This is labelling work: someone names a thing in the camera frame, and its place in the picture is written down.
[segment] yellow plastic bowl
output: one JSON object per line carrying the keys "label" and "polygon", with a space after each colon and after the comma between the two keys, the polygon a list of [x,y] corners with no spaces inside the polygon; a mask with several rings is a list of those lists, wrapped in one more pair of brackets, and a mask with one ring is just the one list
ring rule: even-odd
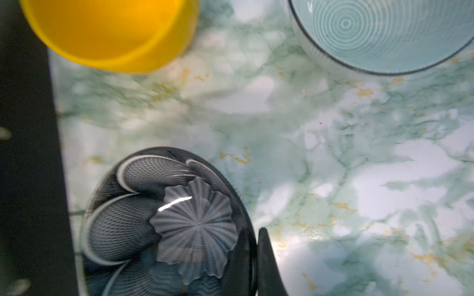
{"label": "yellow plastic bowl", "polygon": [[39,38],[73,62],[148,72],[191,42],[199,0],[20,0]]}

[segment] dark bowl rim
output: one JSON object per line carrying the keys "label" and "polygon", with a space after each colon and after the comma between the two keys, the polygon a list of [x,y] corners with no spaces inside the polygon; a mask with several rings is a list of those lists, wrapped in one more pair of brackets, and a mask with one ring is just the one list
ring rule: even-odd
{"label": "dark bowl rim", "polygon": [[458,49],[457,51],[455,51],[453,54],[451,54],[449,57],[445,58],[444,60],[441,60],[439,62],[436,62],[434,64],[431,64],[429,66],[426,66],[426,67],[423,67],[423,68],[419,68],[419,69],[415,69],[415,70],[411,70],[411,71],[405,71],[405,72],[396,72],[396,73],[383,73],[383,72],[375,72],[375,71],[370,71],[370,70],[365,70],[365,69],[361,69],[361,68],[358,68],[358,67],[354,67],[354,66],[351,66],[349,64],[347,64],[346,62],[343,62],[341,61],[340,59],[334,57],[333,55],[331,55],[330,53],[328,53],[327,51],[325,51],[321,46],[318,45],[318,43],[316,43],[316,41],[313,39],[313,37],[311,37],[311,35],[308,33],[308,31],[306,30],[306,28],[304,27],[304,25],[301,23],[301,20],[300,18],[298,17],[298,14],[296,13],[296,9],[293,5],[293,0],[288,0],[288,4],[290,5],[290,10],[293,14],[293,17],[294,19],[296,20],[296,23],[298,24],[298,27],[300,28],[300,30],[303,32],[303,34],[305,35],[305,37],[320,51],[322,52],[326,57],[328,57],[329,59],[331,59],[332,61],[336,62],[337,64],[341,65],[341,66],[344,66],[350,70],[353,70],[353,71],[356,71],[356,72],[359,72],[359,73],[363,73],[363,74],[370,74],[370,75],[376,75],[376,76],[402,76],[402,75],[408,75],[408,74],[413,74],[413,73],[418,73],[418,72],[421,72],[421,71],[424,71],[424,70],[427,70],[429,68],[433,68],[441,63],[444,63],[445,61],[451,59],[452,57],[454,57],[456,54],[458,54],[459,52],[461,52],[463,49],[465,49],[473,40],[474,40],[474,36],[465,44],[463,45],[460,49]]}

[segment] countertop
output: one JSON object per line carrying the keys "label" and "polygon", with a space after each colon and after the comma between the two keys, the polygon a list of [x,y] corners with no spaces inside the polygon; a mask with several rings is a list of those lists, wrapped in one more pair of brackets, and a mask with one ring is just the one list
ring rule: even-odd
{"label": "countertop", "polygon": [[203,0],[193,44],[150,74],[50,57],[79,269],[103,175],[175,146],[216,166],[267,227],[289,295],[474,294],[474,46],[421,73],[349,80],[303,52],[284,1]]}

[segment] light blue bowl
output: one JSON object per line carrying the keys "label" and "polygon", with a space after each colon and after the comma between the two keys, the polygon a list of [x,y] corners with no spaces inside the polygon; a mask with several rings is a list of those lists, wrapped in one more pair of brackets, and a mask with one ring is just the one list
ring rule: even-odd
{"label": "light blue bowl", "polygon": [[303,49],[330,71],[403,75],[474,38],[474,0],[288,0]]}

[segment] flower pattern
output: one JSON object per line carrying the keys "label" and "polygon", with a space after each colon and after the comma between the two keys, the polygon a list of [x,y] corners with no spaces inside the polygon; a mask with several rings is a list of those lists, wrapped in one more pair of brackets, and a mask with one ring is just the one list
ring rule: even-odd
{"label": "flower pattern", "polygon": [[81,239],[91,296],[219,295],[241,218],[212,169],[181,160],[134,155],[99,186]]}
{"label": "flower pattern", "polygon": [[161,207],[150,219],[162,236],[156,260],[178,263],[185,285],[203,271],[221,278],[238,239],[228,197],[195,178],[186,187],[167,187],[164,201],[172,206]]}

